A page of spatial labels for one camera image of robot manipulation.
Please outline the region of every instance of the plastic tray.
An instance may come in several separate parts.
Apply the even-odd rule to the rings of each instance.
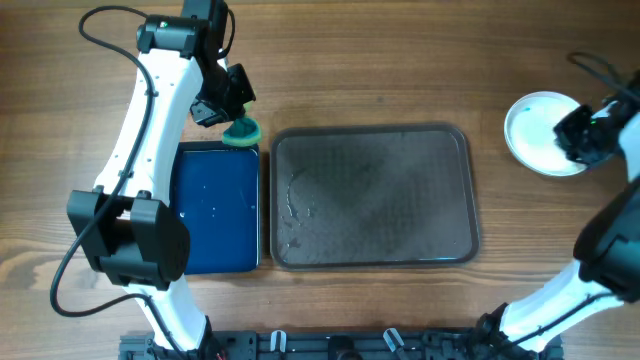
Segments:
[[[180,143],[171,209],[189,230],[185,274],[246,272],[260,264],[260,151]]]
[[[455,264],[479,247],[467,142],[451,125],[286,130],[270,186],[285,269]]]

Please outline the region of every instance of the metal clamp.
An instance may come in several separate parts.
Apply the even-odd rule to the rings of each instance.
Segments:
[[[279,352],[281,354],[280,358],[284,358],[284,354],[287,352],[287,333],[282,330],[272,332],[269,350],[271,352]]]
[[[395,328],[389,328],[384,331],[382,338],[387,343],[389,350],[396,354],[399,360],[409,360],[409,356],[404,352],[404,341]]]

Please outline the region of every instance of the blue tray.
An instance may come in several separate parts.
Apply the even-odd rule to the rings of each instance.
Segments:
[[[260,264],[260,151],[180,143],[171,209],[189,230],[185,274],[247,272]]]

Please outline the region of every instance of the gray tray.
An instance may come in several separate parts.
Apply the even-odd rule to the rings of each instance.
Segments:
[[[288,270],[470,260],[467,142],[447,124],[289,129],[271,149],[271,254]]]

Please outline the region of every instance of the tray rim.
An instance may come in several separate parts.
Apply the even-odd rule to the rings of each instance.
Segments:
[[[397,132],[425,132],[443,131],[449,133],[458,147],[459,166],[462,172],[462,186],[467,205],[467,216],[471,231],[471,249],[467,254],[456,259],[444,260],[407,260],[393,262],[351,262],[335,264],[289,264],[281,257],[277,249],[278,237],[278,206],[277,206],[277,150],[283,140],[296,136],[326,136],[326,135],[357,135]],[[471,161],[469,156],[469,143],[464,133],[456,126],[443,122],[430,122],[418,124],[393,124],[393,125],[357,125],[357,126],[330,126],[330,127],[295,127],[288,128],[276,134],[271,144],[269,161],[269,242],[271,257],[281,268],[289,271],[331,271],[354,268],[411,268],[433,267],[442,265],[462,265],[471,261],[478,254],[481,242],[480,223],[473,190],[473,178],[471,176]]]

